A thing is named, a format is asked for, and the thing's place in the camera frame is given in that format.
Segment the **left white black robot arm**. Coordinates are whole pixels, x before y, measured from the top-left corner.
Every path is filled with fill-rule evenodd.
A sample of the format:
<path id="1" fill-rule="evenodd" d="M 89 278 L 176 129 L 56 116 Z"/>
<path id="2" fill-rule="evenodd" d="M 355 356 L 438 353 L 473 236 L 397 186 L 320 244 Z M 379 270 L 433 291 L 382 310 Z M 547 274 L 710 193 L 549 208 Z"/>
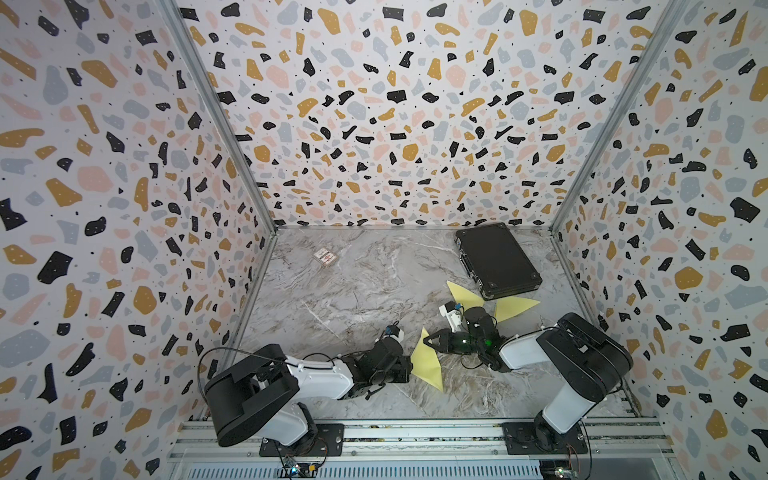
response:
<path id="1" fill-rule="evenodd" d="M 370 349 L 335 357 L 299 359 L 277 344 L 253 353 L 239 349 L 243 358 L 201 387 L 218 445 L 254 436 L 289 448 L 312 445 L 319 430 L 306 399 L 370 399 L 390 384 L 410 381 L 413 363 L 400 337 L 390 326 Z"/>

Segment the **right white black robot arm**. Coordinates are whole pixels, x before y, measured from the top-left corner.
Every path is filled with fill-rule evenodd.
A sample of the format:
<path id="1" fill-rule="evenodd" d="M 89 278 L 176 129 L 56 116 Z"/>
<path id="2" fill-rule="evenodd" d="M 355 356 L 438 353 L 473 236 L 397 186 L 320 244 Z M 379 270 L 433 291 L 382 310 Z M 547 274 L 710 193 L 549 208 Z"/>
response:
<path id="1" fill-rule="evenodd" d="M 545 362 L 557 369 L 564 385 L 532 422 L 537 439 L 549 449 L 620 388 L 633 368 L 625 347 L 576 313 L 516 337 L 502 336 L 496 318 L 480 306 L 463 310 L 450 302 L 440 313 L 450 326 L 426 336 L 421 341 L 425 347 L 442 354 L 476 356 L 480 365 L 499 373 Z"/>

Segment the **yellow square paper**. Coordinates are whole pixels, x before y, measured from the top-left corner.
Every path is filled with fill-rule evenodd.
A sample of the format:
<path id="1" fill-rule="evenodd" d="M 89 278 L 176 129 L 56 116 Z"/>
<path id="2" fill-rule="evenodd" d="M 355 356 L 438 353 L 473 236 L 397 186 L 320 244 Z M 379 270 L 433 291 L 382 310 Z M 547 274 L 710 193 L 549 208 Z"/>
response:
<path id="1" fill-rule="evenodd" d="M 493 317 L 498 322 L 512 319 L 526 311 L 536 307 L 540 302 L 535 299 L 509 296 L 496 301 Z"/>
<path id="2" fill-rule="evenodd" d="M 464 310 L 484 306 L 485 301 L 478 294 L 450 281 L 447 281 L 446 284 L 454 302 L 459 304 Z"/>
<path id="3" fill-rule="evenodd" d="M 412 363 L 412 374 L 434 387 L 440 392 L 444 391 L 442 368 L 435 350 L 424 344 L 424 340 L 429 336 L 425 328 L 421 330 L 420 339 L 410 356 Z"/>

